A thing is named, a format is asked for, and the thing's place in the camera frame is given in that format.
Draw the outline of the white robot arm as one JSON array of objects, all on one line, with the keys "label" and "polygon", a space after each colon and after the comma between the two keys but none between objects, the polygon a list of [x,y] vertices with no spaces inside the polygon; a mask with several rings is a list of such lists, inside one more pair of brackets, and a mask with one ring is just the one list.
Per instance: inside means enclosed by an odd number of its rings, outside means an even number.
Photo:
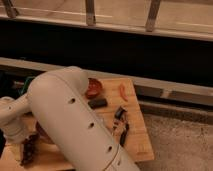
[{"label": "white robot arm", "polygon": [[140,171],[83,99],[89,80],[75,66],[45,72],[16,100],[0,103],[0,130],[15,143],[27,137],[20,116],[31,112],[77,171]]}]

